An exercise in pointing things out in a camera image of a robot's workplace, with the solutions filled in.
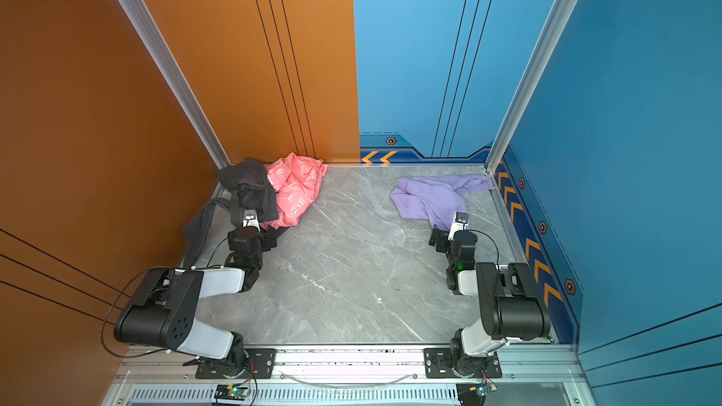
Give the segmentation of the purple cloth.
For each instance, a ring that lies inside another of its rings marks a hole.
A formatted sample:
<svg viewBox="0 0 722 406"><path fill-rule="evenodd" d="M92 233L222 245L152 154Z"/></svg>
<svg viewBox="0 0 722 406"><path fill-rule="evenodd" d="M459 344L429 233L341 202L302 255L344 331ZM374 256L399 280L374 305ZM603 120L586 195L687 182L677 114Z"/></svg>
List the purple cloth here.
<svg viewBox="0 0 722 406"><path fill-rule="evenodd" d="M463 195L493 188L491 179L478 174L400 178L390 199L401 218L426 219L432 227L450 230L457 212L468 212Z"/></svg>

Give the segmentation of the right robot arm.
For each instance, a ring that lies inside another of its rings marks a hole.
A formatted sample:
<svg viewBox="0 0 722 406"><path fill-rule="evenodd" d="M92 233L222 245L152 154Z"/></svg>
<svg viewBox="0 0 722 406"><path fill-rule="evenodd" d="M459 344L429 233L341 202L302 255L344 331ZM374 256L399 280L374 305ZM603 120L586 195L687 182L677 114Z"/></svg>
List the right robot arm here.
<svg viewBox="0 0 722 406"><path fill-rule="evenodd" d="M431 379L499 379L498 353L515 342L549 338L552 323L526 263L477 262L481 231L434 229L430 245L447 257L447 288L478 300L479 319L456 331L447 348L424 351Z"/></svg>

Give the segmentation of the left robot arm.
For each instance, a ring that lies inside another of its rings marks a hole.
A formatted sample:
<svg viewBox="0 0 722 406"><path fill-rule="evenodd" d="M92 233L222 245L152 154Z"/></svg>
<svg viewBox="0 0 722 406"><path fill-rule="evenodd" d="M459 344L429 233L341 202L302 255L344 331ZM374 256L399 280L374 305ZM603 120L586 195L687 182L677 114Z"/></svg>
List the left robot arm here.
<svg viewBox="0 0 722 406"><path fill-rule="evenodd" d="M263 254L276 247L283 232L255 226L231 231L231 253L220 266L151 268L115 322L116 341L190 355L185 365L197 369L197 379L271 378L275 350L246 349L241 334L200 321L197 306L202 299L250 291L261 274Z"/></svg>

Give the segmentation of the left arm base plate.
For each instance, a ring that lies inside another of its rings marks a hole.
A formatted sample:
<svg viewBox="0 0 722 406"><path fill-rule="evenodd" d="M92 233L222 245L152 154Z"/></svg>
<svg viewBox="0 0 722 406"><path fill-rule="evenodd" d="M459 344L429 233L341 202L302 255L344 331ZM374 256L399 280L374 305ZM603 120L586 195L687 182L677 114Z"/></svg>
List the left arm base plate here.
<svg viewBox="0 0 722 406"><path fill-rule="evenodd" d="M200 380L268 380L276 362L276 349L252 348L234 351L225 359L199 359L195 377Z"/></svg>

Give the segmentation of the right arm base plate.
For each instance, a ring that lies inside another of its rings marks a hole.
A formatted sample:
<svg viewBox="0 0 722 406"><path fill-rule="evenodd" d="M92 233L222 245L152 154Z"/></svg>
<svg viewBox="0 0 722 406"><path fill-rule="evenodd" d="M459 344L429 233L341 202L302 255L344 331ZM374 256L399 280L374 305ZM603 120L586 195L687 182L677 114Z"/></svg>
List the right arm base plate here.
<svg viewBox="0 0 722 406"><path fill-rule="evenodd" d="M501 364L496 355L471 357L463 353L454 355L448 347L423 350L424 368L429 379L501 379Z"/></svg>

